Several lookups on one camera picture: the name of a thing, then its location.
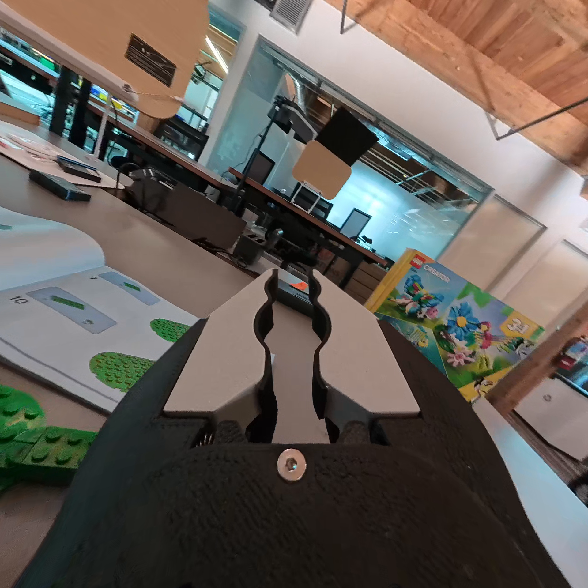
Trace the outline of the black battery with blue edge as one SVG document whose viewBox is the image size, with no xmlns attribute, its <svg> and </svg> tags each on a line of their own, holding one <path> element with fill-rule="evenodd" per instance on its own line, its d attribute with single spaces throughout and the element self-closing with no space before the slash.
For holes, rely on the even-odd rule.
<svg viewBox="0 0 588 588">
<path fill-rule="evenodd" d="M 28 179 L 64 201 L 89 202 L 92 198 L 80 187 L 55 175 L 30 170 Z"/>
<path fill-rule="evenodd" d="M 83 164 L 64 156 L 57 156 L 56 163 L 64 173 L 78 178 L 89 180 L 90 182 L 101 183 L 102 177 L 96 168 Z"/>
</svg>

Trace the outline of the white cabinet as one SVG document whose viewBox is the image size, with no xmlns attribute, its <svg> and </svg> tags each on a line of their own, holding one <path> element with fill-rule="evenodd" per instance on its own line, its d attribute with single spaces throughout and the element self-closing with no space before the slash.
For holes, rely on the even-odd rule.
<svg viewBox="0 0 588 588">
<path fill-rule="evenodd" d="M 573 459 L 587 459 L 587 391 L 555 375 L 544 379 L 514 408 L 547 444 Z"/>
</svg>

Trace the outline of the grey desk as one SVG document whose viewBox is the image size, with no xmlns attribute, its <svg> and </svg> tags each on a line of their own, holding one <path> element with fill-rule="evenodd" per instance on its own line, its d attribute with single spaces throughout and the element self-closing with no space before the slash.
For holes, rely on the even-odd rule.
<svg viewBox="0 0 588 588">
<path fill-rule="evenodd" d="M 137 279 L 171 303 L 208 316 L 251 278 L 113 195 L 91 189 L 90 202 L 64 202 L 28 180 L 28 171 L 1 158 L 1 206 L 80 229 L 102 248 L 106 265 Z M 327 441 L 312 408 L 312 355 L 318 338 L 311 320 L 278 303 L 269 336 L 274 367 L 277 442 Z M 572 587 L 587 587 L 587 508 L 487 401 L 473 407 L 517 488 L 526 514 Z"/>
</svg>

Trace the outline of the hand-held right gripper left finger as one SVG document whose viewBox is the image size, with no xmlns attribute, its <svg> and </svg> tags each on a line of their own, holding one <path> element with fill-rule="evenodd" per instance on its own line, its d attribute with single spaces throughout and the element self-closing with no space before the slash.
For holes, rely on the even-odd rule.
<svg viewBox="0 0 588 588">
<path fill-rule="evenodd" d="M 262 273 L 205 321 L 164 407 L 167 417 L 237 422 L 250 442 L 271 442 L 277 422 L 272 358 L 278 270 Z"/>
</svg>

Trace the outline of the hanging cardboard panel black label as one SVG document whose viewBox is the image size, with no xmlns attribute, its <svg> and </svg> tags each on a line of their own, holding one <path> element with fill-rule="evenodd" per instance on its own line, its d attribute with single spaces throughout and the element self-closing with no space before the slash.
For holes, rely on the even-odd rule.
<svg viewBox="0 0 588 588">
<path fill-rule="evenodd" d="M 208 1 L 1 1 L 1 24 L 153 119 L 183 103 Z"/>
</svg>

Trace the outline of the white door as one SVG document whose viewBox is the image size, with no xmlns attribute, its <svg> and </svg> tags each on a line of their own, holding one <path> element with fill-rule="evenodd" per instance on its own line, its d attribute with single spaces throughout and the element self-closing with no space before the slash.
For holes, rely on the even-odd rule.
<svg viewBox="0 0 588 588">
<path fill-rule="evenodd" d="M 546 231 L 544 224 L 494 194 L 469 217 L 437 261 L 489 292 Z"/>
<path fill-rule="evenodd" d="M 503 302 L 549 327 L 586 293 L 587 252 L 563 240 L 521 277 Z"/>
</svg>

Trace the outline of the cardboard sheet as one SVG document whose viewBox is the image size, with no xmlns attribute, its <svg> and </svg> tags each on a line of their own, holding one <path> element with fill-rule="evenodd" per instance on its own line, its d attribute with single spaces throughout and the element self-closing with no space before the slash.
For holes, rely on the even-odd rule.
<svg viewBox="0 0 588 588">
<path fill-rule="evenodd" d="M 71 155 L 46 139 L 13 123 L 4 121 L 1 122 L 1 155 L 30 171 L 54 175 L 81 187 L 114 189 L 130 187 L 133 184 L 133 180 L 127 175 L 121 174 L 117 176 L 117 171 L 114 171 L 112 176 L 100 171 L 98 164 L 91 162 L 86 154 L 81 157 Z M 58 157 L 95 168 L 100 178 L 99 181 L 84 179 L 68 173 L 58 164 Z"/>
</svg>

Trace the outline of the black square panel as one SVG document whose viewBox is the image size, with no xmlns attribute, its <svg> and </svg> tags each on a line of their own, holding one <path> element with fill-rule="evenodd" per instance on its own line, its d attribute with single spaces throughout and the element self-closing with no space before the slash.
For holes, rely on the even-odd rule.
<svg viewBox="0 0 588 588">
<path fill-rule="evenodd" d="M 341 106 L 318 132 L 315 141 L 346 165 L 352 166 L 378 143 L 378 136 Z"/>
</svg>

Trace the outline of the white instruction booklet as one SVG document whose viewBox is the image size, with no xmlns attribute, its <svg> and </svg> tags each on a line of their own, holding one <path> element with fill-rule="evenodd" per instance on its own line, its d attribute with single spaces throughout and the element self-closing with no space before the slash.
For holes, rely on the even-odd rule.
<svg viewBox="0 0 588 588">
<path fill-rule="evenodd" d="M 107 267 L 84 232 L 1 208 L 1 359 L 9 364 L 111 413 L 198 320 Z"/>
</svg>

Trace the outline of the long wooden table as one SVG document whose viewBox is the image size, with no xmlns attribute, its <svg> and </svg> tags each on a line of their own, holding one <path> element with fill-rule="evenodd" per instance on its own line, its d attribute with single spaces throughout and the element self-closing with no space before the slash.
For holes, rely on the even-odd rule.
<svg viewBox="0 0 588 588">
<path fill-rule="evenodd" d="M 349 263 L 339 280 L 339 287 L 344 288 L 351 280 L 355 271 L 365 262 L 389 270 L 394 261 L 384 258 L 369 249 L 359 245 L 356 241 L 343 235 L 334 226 L 314 217 L 310 212 L 296 206 L 292 202 L 264 187 L 260 183 L 246 178 L 243 187 L 229 185 L 224 196 L 224 204 L 235 215 L 241 217 L 246 208 L 254 208 L 268 214 L 272 219 L 285 224 L 301 238 L 308 240 L 319 248 L 325 248 L 334 253 L 334 261 L 343 259 Z"/>
</svg>

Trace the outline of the green brick plate assembly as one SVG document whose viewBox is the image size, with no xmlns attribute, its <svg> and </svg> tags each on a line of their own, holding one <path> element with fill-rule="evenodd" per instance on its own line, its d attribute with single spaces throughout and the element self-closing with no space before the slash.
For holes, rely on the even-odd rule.
<svg viewBox="0 0 588 588">
<path fill-rule="evenodd" d="M 68 486 L 96 436 L 47 425 L 37 400 L 1 385 L 1 493 L 23 482 Z"/>
</svg>

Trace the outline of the grey battery charger case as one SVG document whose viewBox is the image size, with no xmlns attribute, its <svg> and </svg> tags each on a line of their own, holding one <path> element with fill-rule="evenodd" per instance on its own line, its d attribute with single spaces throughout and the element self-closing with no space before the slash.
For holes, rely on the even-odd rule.
<svg viewBox="0 0 588 588">
<path fill-rule="evenodd" d="M 232 261 L 242 268 L 255 265 L 264 252 L 263 241 L 247 235 L 239 236 L 231 253 Z"/>
</svg>

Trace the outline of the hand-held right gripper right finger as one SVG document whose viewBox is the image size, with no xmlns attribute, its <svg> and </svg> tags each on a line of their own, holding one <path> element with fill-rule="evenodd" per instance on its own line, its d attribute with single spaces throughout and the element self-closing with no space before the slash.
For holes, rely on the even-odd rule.
<svg viewBox="0 0 588 588">
<path fill-rule="evenodd" d="M 373 313 L 312 271 L 312 400 L 329 442 L 350 423 L 420 416 L 419 405 Z"/>
</svg>

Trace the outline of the wooden post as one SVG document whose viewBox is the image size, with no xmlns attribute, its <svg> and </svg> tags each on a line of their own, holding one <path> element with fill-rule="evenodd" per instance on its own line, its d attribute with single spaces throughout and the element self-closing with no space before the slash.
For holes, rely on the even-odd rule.
<svg viewBox="0 0 588 588">
<path fill-rule="evenodd" d="M 488 393 L 486 400 L 502 415 L 512 412 L 544 379 L 556 371 L 563 350 L 587 334 L 587 304 L 578 309 Z"/>
</svg>

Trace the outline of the yellow toy brick box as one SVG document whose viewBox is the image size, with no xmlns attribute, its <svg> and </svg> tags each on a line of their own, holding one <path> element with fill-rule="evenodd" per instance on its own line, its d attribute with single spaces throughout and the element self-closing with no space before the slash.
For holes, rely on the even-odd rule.
<svg viewBox="0 0 588 588">
<path fill-rule="evenodd" d="M 544 327 L 415 249 L 364 306 L 475 403 L 539 345 Z"/>
</svg>

